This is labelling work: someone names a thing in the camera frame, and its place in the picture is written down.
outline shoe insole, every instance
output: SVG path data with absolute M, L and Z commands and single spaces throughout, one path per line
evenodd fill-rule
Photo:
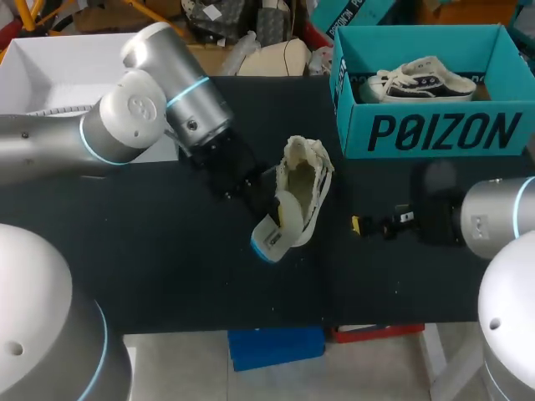
M 314 168 L 307 161 L 299 163 L 295 170 L 288 172 L 288 192 L 295 196 L 301 205 L 305 223 L 312 202 L 315 176 Z

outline black tabletop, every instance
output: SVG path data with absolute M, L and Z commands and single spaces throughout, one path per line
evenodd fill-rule
M 407 202 L 418 160 L 342 160 L 326 78 L 215 82 L 258 158 L 278 163 L 291 135 L 329 151 L 337 174 L 306 246 L 261 261 L 242 203 L 215 201 L 177 162 L 2 188 L 0 222 L 54 244 L 121 333 L 476 320 L 486 261 L 410 234 L 384 242 L 351 231 L 353 213 Z M 465 188 L 532 171 L 526 156 L 453 163 Z

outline black cable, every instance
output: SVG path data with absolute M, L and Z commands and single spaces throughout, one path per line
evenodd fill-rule
M 283 52 L 284 65 L 286 65 L 286 74 L 288 74 L 288 77 L 290 76 L 290 71 L 288 70 L 288 63 L 286 62 L 286 48 L 288 47 L 290 42 L 291 41 L 289 41 L 289 40 L 286 42 L 286 46 L 284 46 L 284 52 Z
M 52 30 L 56 31 L 56 32 L 61 32 L 65 28 L 67 28 L 71 23 L 73 23 L 73 21 L 74 21 L 73 16 L 72 15 L 68 15 L 67 17 L 63 18 L 61 21 L 56 23 L 53 26 Z

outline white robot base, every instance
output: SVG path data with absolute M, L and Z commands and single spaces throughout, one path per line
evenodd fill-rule
M 0 400 L 126 401 L 125 345 L 43 238 L 0 225 Z

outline sneaker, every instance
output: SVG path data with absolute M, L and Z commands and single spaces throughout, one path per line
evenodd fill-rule
M 252 232 L 252 247 L 266 261 L 278 261 L 312 238 L 319 210 L 329 192 L 334 167 L 320 140 L 293 136 L 277 167 L 280 225 L 266 216 Z
M 360 86 L 365 103 L 469 102 L 476 84 L 448 71 L 435 56 L 380 70 Z

